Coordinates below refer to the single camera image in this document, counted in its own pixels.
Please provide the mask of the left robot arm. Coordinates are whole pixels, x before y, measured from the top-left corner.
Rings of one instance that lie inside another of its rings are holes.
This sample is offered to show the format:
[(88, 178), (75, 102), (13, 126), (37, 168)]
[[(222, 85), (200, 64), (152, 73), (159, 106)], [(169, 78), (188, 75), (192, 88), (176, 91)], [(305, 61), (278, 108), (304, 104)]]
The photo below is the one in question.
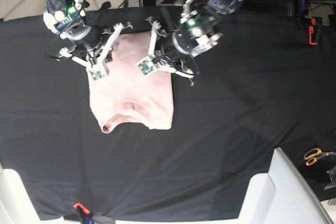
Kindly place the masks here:
[(218, 23), (222, 16), (240, 9), (243, 1), (186, 0), (177, 24), (172, 22), (168, 12), (162, 13), (168, 30), (149, 16), (151, 38), (148, 54), (136, 66), (145, 76), (162, 71), (192, 80), (199, 70), (189, 68), (187, 58), (194, 61), (218, 45), (223, 35)]

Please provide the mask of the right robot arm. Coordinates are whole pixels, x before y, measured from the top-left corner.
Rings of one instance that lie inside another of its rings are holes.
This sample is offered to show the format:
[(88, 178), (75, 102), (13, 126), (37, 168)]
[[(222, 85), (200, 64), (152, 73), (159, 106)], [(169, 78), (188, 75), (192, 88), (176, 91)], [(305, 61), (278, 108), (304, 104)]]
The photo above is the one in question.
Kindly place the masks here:
[(122, 30), (132, 24), (117, 23), (111, 27), (100, 27), (98, 22), (111, 6), (110, 2), (101, 5), (93, 17), (86, 14), (87, 0), (45, 0), (43, 21), (57, 38), (68, 39), (71, 47), (63, 47), (55, 55), (47, 57), (72, 60), (85, 67), (93, 80), (108, 76), (107, 64), (112, 61), (113, 43)]

